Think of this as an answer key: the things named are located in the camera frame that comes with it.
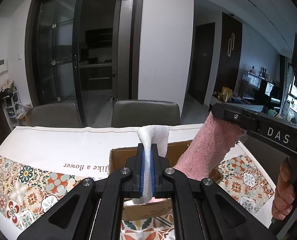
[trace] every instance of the window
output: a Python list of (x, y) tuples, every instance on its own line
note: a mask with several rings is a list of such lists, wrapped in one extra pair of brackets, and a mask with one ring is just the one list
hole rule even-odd
[(288, 89), (287, 100), (290, 101), (290, 108), (297, 113), (297, 88), (295, 85), (295, 78), (293, 79), (293, 83), (290, 84)]

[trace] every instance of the white tablecloth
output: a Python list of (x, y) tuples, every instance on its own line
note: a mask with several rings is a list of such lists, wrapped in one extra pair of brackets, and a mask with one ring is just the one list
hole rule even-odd
[[(194, 138), (201, 124), (170, 127), (169, 143)], [(0, 146), (0, 155), (42, 170), (106, 178), (111, 149), (136, 147), (140, 143), (137, 127), (126, 128), (44, 128), (16, 127)], [(275, 185), (252, 154), (237, 144), (225, 159), (247, 154), (275, 190)], [(267, 227), (271, 222), (273, 197), (254, 216)], [(21, 230), (0, 213), (0, 229), (11, 240)]]

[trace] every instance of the black device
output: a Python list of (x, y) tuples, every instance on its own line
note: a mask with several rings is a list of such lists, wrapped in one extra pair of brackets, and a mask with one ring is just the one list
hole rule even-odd
[[(214, 117), (232, 122), (248, 135), (267, 143), (292, 158), (292, 176), (297, 189), (297, 127), (265, 114), (228, 104), (215, 104)], [(107, 179), (81, 181), (41, 218), (22, 232), (18, 240), (118, 240), (124, 198), (139, 198), (142, 193), (143, 146), (127, 159), (125, 167)], [(296, 236), (297, 227), (288, 227), (297, 210), (297, 199), (290, 215), (275, 221), (269, 229), (245, 210), (209, 178), (188, 179), (159, 156), (156, 144), (151, 151), (152, 194), (171, 198), (176, 239), (282, 239)]]

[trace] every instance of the white cloth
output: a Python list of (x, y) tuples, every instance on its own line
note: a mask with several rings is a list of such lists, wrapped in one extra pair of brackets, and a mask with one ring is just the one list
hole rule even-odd
[(156, 143), (159, 155), (165, 157), (167, 154), (167, 142), (170, 128), (166, 125), (148, 125), (137, 130), (139, 140), (144, 147), (144, 181), (143, 196), (134, 198), (134, 204), (144, 204), (152, 198), (152, 182), (151, 182), (151, 145)]

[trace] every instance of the green flower pattern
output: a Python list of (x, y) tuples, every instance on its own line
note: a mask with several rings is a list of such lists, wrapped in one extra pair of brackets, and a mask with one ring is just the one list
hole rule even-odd
[(33, 177), (33, 168), (31, 166), (24, 165), (19, 171), (18, 179), (22, 183), (27, 183)]

